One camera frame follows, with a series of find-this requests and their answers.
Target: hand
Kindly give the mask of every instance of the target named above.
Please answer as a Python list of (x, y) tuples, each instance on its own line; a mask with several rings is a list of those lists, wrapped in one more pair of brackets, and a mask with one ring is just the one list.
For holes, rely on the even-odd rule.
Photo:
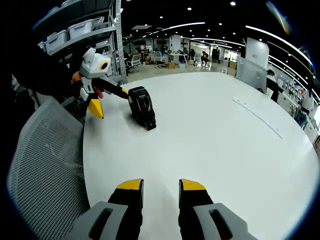
[[(72, 79), (71, 79), (71, 88), (77, 88), (80, 85), (76, 82), (80, 81), (82, 78), (82, 74), (79, 71), (76, 71), (73, 75), (72, 75)], [(96, 94), (98, 94), (99, 98), (103, 99), (104, 95), (103, 95), (103, 88), (99, 87), (97, 85), (97, 81), (95, 79), (92, 79), (92, 86), (93, 89), (95, 91)]]

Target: ceiling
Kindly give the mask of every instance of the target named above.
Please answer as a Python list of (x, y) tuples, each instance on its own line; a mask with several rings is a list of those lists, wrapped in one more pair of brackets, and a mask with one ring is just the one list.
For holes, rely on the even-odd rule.
[[(281, 23), (268, 9), (266, 1), (236, 0), (235, 6), (231, 6), (230, 2), (231, 0), (162, 0), (155, 4), (155, 2), (149, 0), (122, 0), (121, 25), (124, 43), (128, 42), (126, 37), (130, 35), (132, 35), (129, 38), (130, 41), (141, 39), (143, 36), (147, 36), (147, 38), (158, 36), (165, 39), (176, 34), (176, 32), (178, 32), (178, 35), (187, 38), (219, 39), (240, 44), (244, 44), (243, 39), (247, 40), (247, 37), (257, 40), (262, 39), (264, 43), (268, 44), (271, 56), (295, 70), (301, 77), (307, 77), (307, 81), (309, 81), (313, 78), (313, 75), (317, 76), (316, 66), (319, 66), (320, 62), (319, 57), (315, 54), (316, 39), (314, 32), (309, 29), (313, 18), (314, 24), (318, 22), (316, 21), (316, 9), (311, 7), (312, 2), (304, 1), (304, 5), (301, 5), (301, 2), (298, 4), (292, 1), (278, 0), (273, 2), (283, 15), (284, 21), (288, 22), (290, 27), (288, 33), (285, 32)], [(172, 26), (198, 22), (205, 22), (205, 24), (181, 26), (148, 35), (149, 32), (158, 31), (157, 28), (166, 29)], [(132, 29), (135, 26), (146, 24), (151, 27), (138, 31)], [(287, 44), (265, 33), (246, 28), (246, 26), (265, 30), (288, 41), (301, 51), (306, 51), (305, 54), (312, 60), (315, 68)], [(228, 46), (240, 52), (245, 51), (245, 48), (239, 48), (239, 45), (228, 43)], [(271, 59), (271, 61), (281, 68), (287, 68), (274, 59)], [(319, 95), (320, 84), (318, 81), (316, 83), (316, 92)]]

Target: black tape measure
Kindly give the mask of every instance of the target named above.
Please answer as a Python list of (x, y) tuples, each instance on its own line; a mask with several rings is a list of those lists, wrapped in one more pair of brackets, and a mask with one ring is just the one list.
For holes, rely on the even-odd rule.
[(128, 92), (132, 114), (138, 124), (149, 131), (156, 127), (155, 112), (149, 93), (143, 86), (132, 88)]

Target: white floor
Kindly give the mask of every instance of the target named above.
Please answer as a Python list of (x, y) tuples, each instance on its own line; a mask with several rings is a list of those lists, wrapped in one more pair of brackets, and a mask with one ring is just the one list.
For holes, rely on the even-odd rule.
[(157, 67), (156, 65), (145, 65), (141, 64), (138, 66), (139, 71), (136, 69), (129, 73), (127, 79), (128, 83), (142, 80), (142, 79), (148, 79), (152, 77), (158, 77), (158, 76), (164, 76), (164, 75), (170, 75), (170, 74), (180, 74), (180, 73), (193, 73), (193, 72), (220, 72), (227, 75), (230, 75), (234, 77), (236, 75), (236, 70), (232, 69), (230, 67), (227, 67), (226, 65), (222, 65), (219, 63), (209, 63), (206, 66), (198, 64), (198, 65), (188, 65), (185, 64), (176, 65), (176, 68), (169, 69), (166, 67)]

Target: white table surface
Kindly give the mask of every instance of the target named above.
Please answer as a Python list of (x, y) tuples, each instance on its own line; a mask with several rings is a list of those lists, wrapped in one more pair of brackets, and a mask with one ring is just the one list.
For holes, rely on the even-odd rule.
[[(125, 84), (145, 87), (157, 127), (131, 117), (128, 101), (104, 94), (104, 119), (86, 115), (83, 166), (91, 206), (108, 201), (120, 183), (144, 179), (141, 240), (181, 239), (181, 178), (204, 185), (260, 240), (285, 238), (313, 198), (320, 174), (308, 137), (265, 95), (218, 72), (153, 77)], [(259, 110), (282, 139), (232, 99)]]
[(173, 62), (176, 63), (176, 64), (179, 64), (179, 63), (180, 63), (180, 62), (179, 62), (179, 59), (178, 59), (178, 61), (176, 61), (176, 57), (178, 57), (178, 56), (183, 56), (184, 61), (185, 61), (185, 64), (188, 66), (188, 64), (187, 64), (187, 58), (186, 58), (186, 56), (188, 56), (188, 54), (169, 53), (169, 56), (173, 56)]

